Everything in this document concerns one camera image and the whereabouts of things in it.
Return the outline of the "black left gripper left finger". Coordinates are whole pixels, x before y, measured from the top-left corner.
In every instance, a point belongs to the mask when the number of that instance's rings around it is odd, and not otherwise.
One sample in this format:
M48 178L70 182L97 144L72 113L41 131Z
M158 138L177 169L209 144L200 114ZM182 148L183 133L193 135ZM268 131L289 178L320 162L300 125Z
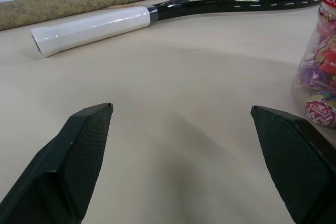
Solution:
M102 103L70 116L1 201L1 223L82 223L101 171L112 113L112 103Z

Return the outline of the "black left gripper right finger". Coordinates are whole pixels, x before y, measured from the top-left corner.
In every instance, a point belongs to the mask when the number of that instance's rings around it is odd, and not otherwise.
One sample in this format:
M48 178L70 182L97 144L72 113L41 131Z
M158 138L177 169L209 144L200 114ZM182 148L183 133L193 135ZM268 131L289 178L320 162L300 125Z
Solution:
M306 119L251 109L271 179L295 223L335 223L335 148Z

